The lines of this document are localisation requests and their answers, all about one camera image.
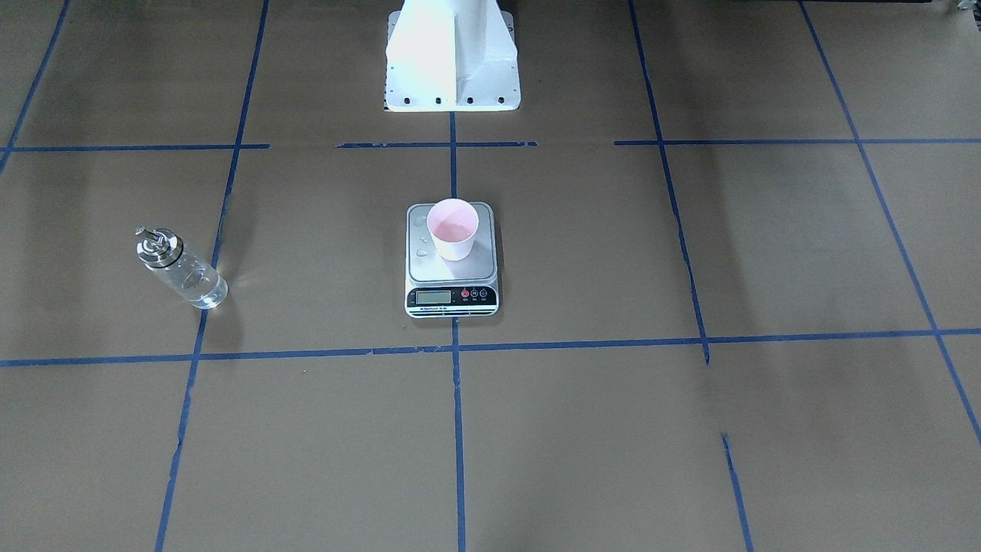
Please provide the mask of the glass sauce bottle metal cap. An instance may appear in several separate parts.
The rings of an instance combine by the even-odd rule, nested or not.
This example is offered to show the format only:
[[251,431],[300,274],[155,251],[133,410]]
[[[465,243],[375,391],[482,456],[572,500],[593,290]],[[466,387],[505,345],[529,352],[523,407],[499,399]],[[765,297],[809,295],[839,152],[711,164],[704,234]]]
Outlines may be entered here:
[[223,276],[173,231],[141,226],[134,235],[144,267],[193,307],[213,310],[228,296]]

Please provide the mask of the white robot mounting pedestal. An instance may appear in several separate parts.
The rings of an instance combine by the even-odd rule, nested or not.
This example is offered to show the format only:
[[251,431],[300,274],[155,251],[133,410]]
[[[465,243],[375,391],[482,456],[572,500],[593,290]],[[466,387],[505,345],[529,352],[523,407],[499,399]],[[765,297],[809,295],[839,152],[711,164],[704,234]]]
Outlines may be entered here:
[[497,1],[405,1],[388,16],[383,106],[501,112],[522,104],[511,13]]

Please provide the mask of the silver digital kitchen scale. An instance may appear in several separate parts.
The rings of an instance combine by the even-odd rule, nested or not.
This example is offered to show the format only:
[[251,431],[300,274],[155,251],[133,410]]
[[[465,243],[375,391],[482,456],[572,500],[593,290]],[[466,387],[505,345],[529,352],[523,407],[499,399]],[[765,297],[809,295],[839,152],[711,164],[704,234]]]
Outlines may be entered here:
[[406,211],[404,311],[413,318],[490,317],[500,310],[494,210],[446,199]]

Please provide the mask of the pink paper cup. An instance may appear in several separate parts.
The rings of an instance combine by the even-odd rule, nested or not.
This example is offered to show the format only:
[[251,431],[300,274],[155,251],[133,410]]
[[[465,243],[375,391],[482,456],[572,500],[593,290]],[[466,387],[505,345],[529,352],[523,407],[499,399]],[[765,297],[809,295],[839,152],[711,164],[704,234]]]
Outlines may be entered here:
[[470,254],[479,223],[476,207],[461,199],[437,202],[426,216],[432,244],[445,261],[462,261]]

